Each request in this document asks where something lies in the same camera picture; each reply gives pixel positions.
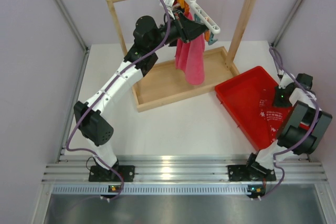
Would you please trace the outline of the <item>teal end clothes peg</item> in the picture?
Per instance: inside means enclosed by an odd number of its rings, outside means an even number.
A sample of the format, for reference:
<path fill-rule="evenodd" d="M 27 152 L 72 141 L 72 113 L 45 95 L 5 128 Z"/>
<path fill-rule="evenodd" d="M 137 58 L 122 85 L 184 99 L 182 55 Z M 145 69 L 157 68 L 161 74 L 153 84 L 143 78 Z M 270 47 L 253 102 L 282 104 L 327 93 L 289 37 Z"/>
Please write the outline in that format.
<path fill-rule="evenodd" d="M 209 39 L 207 41 L 208 45 L 211 46 L 214 43 L 216 43 L 217 41 L 218 41 L 218 39 L 214 37 L 214 34 L 210 33 Z"/>

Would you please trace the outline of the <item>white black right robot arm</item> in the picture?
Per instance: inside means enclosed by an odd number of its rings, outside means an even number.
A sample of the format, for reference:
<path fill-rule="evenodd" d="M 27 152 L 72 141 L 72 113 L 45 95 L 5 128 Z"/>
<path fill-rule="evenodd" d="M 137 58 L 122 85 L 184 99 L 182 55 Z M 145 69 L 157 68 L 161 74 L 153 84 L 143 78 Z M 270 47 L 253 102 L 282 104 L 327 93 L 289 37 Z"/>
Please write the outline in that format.
<path fill-rule="evenodd" d="M 293 80 L 281 73 L 279 78 L 273 99 L 262 92 L 259 115 L 267 123 L 272 143 L 250 154 L 245 166 L 250 180 L 273 178 L 275 162 L 312 154 L 332 121 L 331 114 L 316 107 L 316 96 L 311 90 L 312 76 L 300 73 Z"/>

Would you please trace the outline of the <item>red patterned sock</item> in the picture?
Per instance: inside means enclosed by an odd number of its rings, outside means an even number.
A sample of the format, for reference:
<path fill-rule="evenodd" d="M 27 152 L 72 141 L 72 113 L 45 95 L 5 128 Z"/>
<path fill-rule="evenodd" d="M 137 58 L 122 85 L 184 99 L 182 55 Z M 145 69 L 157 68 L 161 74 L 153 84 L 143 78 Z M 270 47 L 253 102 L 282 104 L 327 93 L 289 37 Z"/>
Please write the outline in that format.
<path fill-rule="evenodd" d="M 277 131 L 291 110 L 291 107 L 282 108 L 273 106 L 274 96 L 270 90 L 262 89 L 259 101 L 259 116 L 266 122 L 271 142 L 276 140 Z"/>

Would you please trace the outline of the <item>white clip hanger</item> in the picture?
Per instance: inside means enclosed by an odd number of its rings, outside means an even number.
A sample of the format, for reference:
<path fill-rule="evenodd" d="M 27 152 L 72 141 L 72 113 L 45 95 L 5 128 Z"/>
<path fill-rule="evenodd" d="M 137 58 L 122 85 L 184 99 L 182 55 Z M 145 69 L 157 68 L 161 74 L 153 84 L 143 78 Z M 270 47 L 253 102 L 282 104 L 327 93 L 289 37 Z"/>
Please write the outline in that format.
<path fill-rule="evenodd" d="M 221 31 L 220 27 L 210 18 L 210 16 L 199 6 L 196 0 L 183 0 L 189 8 L 196 14 L 200 21 L 214 35 L 218 35 Z"/>

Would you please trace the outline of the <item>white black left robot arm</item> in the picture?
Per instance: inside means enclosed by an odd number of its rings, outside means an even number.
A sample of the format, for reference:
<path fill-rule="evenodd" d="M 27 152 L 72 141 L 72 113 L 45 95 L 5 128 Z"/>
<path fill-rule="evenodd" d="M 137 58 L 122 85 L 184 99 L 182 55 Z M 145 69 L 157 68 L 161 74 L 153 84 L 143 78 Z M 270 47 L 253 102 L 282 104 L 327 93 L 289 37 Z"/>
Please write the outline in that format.
<path fill-rule="evenodd" d="M 151 16 L 136 21 L 133 32 L 134 44 L 123 58 L 121 65 L 108 82 L 85 102 L 74 105 L 76 130 L 88 140 L 88 150 L 94 165 L 90 167 L 90 182 L 121 180 L 132 166 L 120 166 L 112 146 L 113 127 L 107 121 L 123 95 L 145 77 L 158 60 L 156 51 L 165 45 L 182 46 L 195 44 L 205 47 L 204 33 L 209 31 L 210 18 L 202 10 L 195 10 L 195 18 L 178 7 L 164 14 L 164 24 L 157 26 Z"/>

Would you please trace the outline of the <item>pink towel sock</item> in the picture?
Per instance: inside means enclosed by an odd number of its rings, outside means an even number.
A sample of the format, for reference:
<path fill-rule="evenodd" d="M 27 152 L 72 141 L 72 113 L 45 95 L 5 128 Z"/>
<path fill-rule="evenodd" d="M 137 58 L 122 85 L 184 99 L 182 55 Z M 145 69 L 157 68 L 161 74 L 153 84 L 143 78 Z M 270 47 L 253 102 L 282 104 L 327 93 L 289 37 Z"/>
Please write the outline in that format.
<path fill-rule="evenodd" d="M 205 80 L 203 53 L 205 51 L 204 35 L 199 35 L 189 43 L 177 40 L 175 68 L 182 70 L 185 80 L 194 86 Z"/>

